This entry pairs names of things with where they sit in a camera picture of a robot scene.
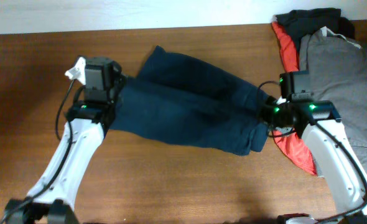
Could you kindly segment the navy blue shorts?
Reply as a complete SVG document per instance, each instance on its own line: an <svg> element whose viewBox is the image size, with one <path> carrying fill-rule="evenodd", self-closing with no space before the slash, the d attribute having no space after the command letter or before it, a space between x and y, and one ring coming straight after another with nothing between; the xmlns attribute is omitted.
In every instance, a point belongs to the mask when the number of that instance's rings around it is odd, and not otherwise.
<svg viewBox="0 0 367 224"><path fill-rule="evenodd" d="M157 46L137 77L127 79L111 129L247 156L265 145L257 100L267 97L218 67Z"/></svg>

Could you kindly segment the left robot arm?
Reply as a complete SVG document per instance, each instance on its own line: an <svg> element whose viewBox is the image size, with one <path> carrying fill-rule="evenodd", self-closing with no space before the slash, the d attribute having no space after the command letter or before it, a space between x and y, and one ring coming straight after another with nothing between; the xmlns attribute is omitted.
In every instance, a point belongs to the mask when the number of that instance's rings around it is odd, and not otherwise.
<svg viewBox="0 0 367 224"><path fill-rule="evenodd" d="M81 180L95 151L116 119L116 104L126 76L118 62L78 57L66 71L82 86L65 114L67 122L57 150L25 199L8 201L0 223L78 223L74 213Z"/></svg>

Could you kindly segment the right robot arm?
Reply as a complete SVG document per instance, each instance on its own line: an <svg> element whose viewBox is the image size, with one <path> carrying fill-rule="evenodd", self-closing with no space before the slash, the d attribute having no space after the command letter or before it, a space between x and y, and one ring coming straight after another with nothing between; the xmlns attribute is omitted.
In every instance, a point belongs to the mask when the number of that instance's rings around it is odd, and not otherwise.
<svg viewBox="0 0 367 224"><path fill-rule="evenodd" d="M307 72L282 73L275 82L281 98L258 100L258 118L274 138L276 128L289 128L312 153L322 171L336 214L281 215L280 223L367 223L367 174L352 150L342 118L331 101L315 101Z"/></svg>

